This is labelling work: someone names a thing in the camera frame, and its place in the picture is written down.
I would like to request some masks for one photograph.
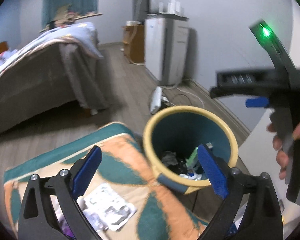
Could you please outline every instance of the yellow trash can rim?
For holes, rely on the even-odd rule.
[[[152,133],[154,127],[159,123],[159,121],[161,121],[163,118],[171,114],[185,113],[185,112],[201,114],[207,117],[208,119],[214,121],[224,131],[224,133],[226,134],[229,140],[230,149],[231,149],[228,165],[230,168],[234,167],[238,160],[238,144],[233,132],[221,118],[219,118],[218,116],[216,116],[215,114],[207,110],[195,106],[172,106],[159,111],[157,114],[151,117],[151,119],[146,124],[146,127],[143,132],[143,148],[151,164],[157,167],[160,171],[162,171],[162,174],[165,175],[167,178],[186,186],[206,187],[211,185],[208,179],[197,180],[197,181],[189,180],[189,179],[182,178],[177,174],[175,174],[174,172],[172,172],[171,170],[169,170],[166,166],[162,164],[162,162],[157,157],[157,154],[152,147],[152,142],[151,142]]]

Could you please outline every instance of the green led light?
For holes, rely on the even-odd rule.
[[[261,27],[263,28],[263,34],[266,37],[270,36],[270,30],[268,30],[267,28],[263,27],[262,24],[260,23]]]

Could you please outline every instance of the window sill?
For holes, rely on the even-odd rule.
[[[77,18],[74,18],[74,20],[81,20],[81,19],[85,19],[85,18],[89,18],[89,17],[94,17],[94,16],[100,16],[103,15],[103,13],[94,13],[94,14],[89,14],[89,15],[84,15],[84,16],[79,16]],[[43,33],[45,31],[47,31],[48,28],[44,28],[43,30],[39,31],[39,33]]]

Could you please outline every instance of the wooden cabinet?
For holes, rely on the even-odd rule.
[[[123,26],[124,55],[132,63],[145,61],[145,26]]]

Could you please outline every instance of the hand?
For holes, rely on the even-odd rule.
[[[269,132],[275,132],[274,126],[271,123],[267,126],[267,130]],[[300,123],[296,126],[296,128],[293,131],[292,137],[294,140],[300,139]],[[286,177],[286,167],[289,162],[289,158],[286,155],[286,153],[281,149],[282,147],[282,141],[279,139],[278,135],[275,135],[272,141],[273,148],[278,151],[277,153],[277,163],[281,166],[281,170],[279,173],[279,178],[284,179]]]

